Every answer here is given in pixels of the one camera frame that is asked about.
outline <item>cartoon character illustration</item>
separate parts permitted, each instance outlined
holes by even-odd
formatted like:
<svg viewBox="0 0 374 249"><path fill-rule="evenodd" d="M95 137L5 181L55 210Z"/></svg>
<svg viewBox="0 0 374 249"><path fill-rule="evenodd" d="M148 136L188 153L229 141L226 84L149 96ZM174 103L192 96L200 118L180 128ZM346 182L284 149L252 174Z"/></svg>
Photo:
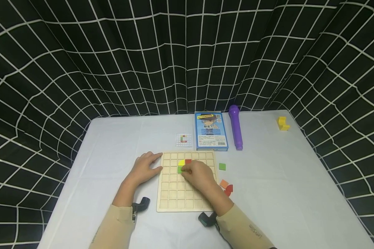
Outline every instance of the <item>cartoon character illustration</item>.
<svg viewBox="0 0 374 249"><path fill-rule="evenodd" d="M215 124L216 117L201 118L201 121L204 124L206 135L213 135L213 129L218 129L218 126Z"/></svg>

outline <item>white table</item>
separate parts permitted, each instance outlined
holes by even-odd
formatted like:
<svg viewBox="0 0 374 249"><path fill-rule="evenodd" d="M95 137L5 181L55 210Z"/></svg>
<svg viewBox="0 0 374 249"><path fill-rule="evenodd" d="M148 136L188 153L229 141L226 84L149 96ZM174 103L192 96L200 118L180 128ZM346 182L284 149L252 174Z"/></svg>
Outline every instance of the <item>white table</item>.
<svg viewBox="0 0 374 249"><path fill-rule="evenodd" d="M287 116L289 131L279 131L278 116ZM240 113L243 151L224 119L230 148L216 152L227 164L219 178L234 185L231 199L279 249L374 248L287 111ZM135 158L186 150L175 147L176 133L194 134L192 114L93 120L38 248L88 248ZM138 214L131 249L229 248L214 227L201 225L198 212L156 212L157 186L155 177L135 195L151 205Z"/></svg>

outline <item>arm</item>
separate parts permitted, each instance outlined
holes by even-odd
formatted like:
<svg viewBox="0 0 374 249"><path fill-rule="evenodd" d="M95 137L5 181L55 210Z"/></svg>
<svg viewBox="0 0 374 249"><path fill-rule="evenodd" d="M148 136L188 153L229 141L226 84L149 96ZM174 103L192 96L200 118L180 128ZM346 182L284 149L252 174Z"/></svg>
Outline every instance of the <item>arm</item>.
<svg viewBox="0 0 374 249"><path fill-rule="evenodd" d="M182 176L208 199L220 227L220 233L234 249L271 249L273 244L262 231L231 201L213 180L205 163L192 161L183 166Z"/></svg>
<svg viewBox="0 0 374 249"><path fill-rule="evenodd" d="M98 228L89 249L126 249L135 223L132 220L132 202L137 187L156 176L162 167L150 168L162 153L144 153L138 157L129 175L122 182L114 200Z"/></svg>

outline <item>beige sleeve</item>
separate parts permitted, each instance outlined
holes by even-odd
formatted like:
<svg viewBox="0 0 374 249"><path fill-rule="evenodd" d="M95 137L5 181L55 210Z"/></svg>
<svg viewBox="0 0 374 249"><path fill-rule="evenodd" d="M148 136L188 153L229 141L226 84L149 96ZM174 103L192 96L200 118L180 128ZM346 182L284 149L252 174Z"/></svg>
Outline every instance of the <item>beige sleeve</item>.
<svg viewBox="0 0 374 249"><path fill-rule="evenodd" d="M270 249L274 247L266 235L249 220L236 204L216 220L221 235L233 249Z"/></svg>
<svg viewBox="0 0 374 249"><path fill-rule="evenodd" d="M89 249L127 249L135 223L132 207L110 205Z"/></svg>

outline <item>black backdrop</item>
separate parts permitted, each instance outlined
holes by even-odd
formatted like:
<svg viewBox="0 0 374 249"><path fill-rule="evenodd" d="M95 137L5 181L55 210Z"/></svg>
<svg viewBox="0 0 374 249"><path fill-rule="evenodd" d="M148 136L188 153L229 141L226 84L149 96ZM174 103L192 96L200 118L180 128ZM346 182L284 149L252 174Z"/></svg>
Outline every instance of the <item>black backdrop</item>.
<svg viewBox="0 0 374 249"><path fill-rule="evenodd" d="M0 1L0 249L35 248L89 122L287 109L374 241L374 0Z"/></svg>

